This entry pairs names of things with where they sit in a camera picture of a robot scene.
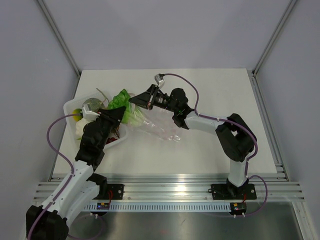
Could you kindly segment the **green lettuce head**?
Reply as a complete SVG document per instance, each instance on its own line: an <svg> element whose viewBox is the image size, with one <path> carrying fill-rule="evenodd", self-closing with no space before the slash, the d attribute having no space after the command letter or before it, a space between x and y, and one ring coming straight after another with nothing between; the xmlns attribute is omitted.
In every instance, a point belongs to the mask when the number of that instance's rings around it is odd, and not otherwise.
<svg viewBox="0 0 320 240"><path fill-rule="evenodd" d="M140 127L144 121L145 116L142 110L135 104L129 102L129 99L133 96L127 92L126 89L121 90L113 99L109 102L107 109L117 109L120 107L125 107L125 112L121 123L128 125L132 128Z"/></svg>

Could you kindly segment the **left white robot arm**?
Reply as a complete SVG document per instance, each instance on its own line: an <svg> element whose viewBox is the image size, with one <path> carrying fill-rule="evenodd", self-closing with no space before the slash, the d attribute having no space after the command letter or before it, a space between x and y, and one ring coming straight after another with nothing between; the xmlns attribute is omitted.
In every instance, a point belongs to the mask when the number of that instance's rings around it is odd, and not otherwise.
<svg viewBox="0 0 320 240"><path fill-rule="evenodd" d="M106 177L95 174L104 158L107 140L124 117L126 107L99 109L94 121L83 128L75 161L70 172L40 206L26 212L26 237L29 240L65 240L70 226L94 198L108 194Z"/></svg>

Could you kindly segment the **clear zip top bag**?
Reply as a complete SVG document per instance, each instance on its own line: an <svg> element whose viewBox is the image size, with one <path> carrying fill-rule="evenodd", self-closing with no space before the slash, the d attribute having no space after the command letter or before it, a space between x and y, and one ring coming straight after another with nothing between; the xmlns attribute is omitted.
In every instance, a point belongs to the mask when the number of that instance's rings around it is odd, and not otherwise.
<svg viewBox="0 0 320 240"><path fill-rule="evenodd" d="M129 103L129 107L126 125L131 131L145 133L161 140L181 140L181 129L172 120L172 112L158 107L147 110L133 103Z"/></svg>

